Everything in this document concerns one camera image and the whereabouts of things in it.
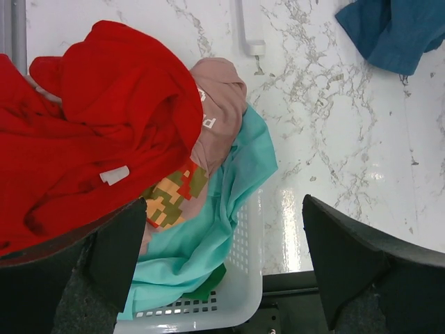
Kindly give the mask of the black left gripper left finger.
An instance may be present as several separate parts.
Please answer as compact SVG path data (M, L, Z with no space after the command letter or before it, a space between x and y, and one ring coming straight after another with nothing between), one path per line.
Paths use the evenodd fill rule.
M81 228L1 257L2 333L113 333L145 229L135 200Z

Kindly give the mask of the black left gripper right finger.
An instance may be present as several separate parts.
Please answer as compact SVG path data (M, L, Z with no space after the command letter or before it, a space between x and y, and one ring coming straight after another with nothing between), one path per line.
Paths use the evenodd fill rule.
M444 254L306 195L304 230L329 330L443 333Z

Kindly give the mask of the red t shirt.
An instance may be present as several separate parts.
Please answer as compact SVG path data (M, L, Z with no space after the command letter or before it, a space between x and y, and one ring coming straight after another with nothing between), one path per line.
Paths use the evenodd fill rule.
M203 108L161 42L100 21L27 77L1 56L1 254L87 225L179 169Z

